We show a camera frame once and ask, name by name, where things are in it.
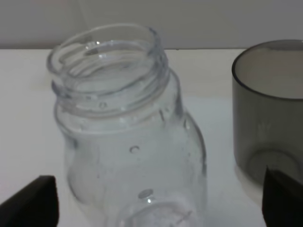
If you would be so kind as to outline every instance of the clear glass bottle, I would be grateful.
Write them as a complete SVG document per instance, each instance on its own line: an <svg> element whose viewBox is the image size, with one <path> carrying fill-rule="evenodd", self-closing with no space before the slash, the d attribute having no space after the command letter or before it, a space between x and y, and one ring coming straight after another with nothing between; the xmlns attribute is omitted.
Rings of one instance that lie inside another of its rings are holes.
<svg viewBox="0 0 303 227"><path fill-rule="evenodd" d="M92 226L203 226L205 145L156 32L98 27L56 47L47 67L66 179Z"/></svg>

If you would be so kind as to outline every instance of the bottle neck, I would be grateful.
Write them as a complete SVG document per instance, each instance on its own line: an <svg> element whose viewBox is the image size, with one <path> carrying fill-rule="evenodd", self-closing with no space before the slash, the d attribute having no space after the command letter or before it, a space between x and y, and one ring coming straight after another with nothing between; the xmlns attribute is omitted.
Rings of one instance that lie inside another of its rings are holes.
<svg viewBox="0 0 303 227"><path fill-rule="evenodd" d="M169 68L156 33L140 26L126 27L141 29L151 37L103 41L94 34L98 30L93 30L52 51L48 58L52 86L66 111L85 116L122 114L162 93Z"/></svg>

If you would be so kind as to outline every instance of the white surface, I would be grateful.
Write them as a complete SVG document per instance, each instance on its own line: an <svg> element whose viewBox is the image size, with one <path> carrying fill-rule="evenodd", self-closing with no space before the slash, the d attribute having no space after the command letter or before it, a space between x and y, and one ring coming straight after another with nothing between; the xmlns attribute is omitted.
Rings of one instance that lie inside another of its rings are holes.
<svg viewBox="0 0 303 227"><path fill-rule="evenodd" d="M302 39L302 0L1 0L0 47L49 48L89 26L135 22L165 48L239 48Z"/></svg>
<svg viewBox="0 0 303 227"><path fill-rule="evenodd" d="M168 51L206 143L206 227L265 227L261 191L238 171L232 153L231 63L239 52ZM64 185L63 139L53 119L47 53L0 51L0 203L39 175L55 175L59 227L85 227Z"/></svg>

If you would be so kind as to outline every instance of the cup rim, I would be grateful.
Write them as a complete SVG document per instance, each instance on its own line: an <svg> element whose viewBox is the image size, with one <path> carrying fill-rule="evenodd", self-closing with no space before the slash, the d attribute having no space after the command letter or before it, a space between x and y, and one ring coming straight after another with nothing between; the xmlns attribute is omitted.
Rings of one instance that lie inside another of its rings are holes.
<svg viewBox="0 0 303 227"><path fill-rule="evenodd" d="M285 42L285 41L288 41L288 42L301 42L303 43L303 40L300 40L300 39L281 39L281 40L273 40L273 41L268 41L268 42L263 42L263 43L260 43L260 44L257 44L257 45L254 45L252 47L249 47L248 49L244 50L242 53L240 53L236 58L235 60L233 61L232 63L232 77L235 79L235 81L241 86L243 87L244 89L250 91L250 92L253 92L257 95L260 95L260 96L264 96L264 97L267 97L267 98L270 98L270 99L277 99L277 100L280 100L280 101L295 101L295 102L301 102L303 101L303 98L285 98L285 97L278 97L278 96L272 96L272 95L267 95L267 94L264 94L262 92L259 92L259 91L256 91L252 88L250 88L249 86L245 85L237 76L237 73L236 73L236 64L238 62L238 60L243 56L245 55L246 53L248 53L249 51L251 51L252 49L256 48L256 47L259 47L259 46L263 46L265 44L272 44L272 43L278 43L278 42Z"/></svg>

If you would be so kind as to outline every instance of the black object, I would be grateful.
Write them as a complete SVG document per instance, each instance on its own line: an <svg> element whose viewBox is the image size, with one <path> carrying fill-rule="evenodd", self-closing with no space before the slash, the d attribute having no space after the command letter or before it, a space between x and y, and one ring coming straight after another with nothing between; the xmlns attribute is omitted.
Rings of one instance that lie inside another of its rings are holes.
<svg viewBox="0 0 303 227"><path fill-rule="evenodd" d="M267 227L303 227L303 185L267 169L262 212Z"/></svg>
<svg viewBox="0 0 303 227"><path fill-rule="evenodd" d="M40 176L0 205L0 227L56 227L58 221L54 176Z"/></svg>

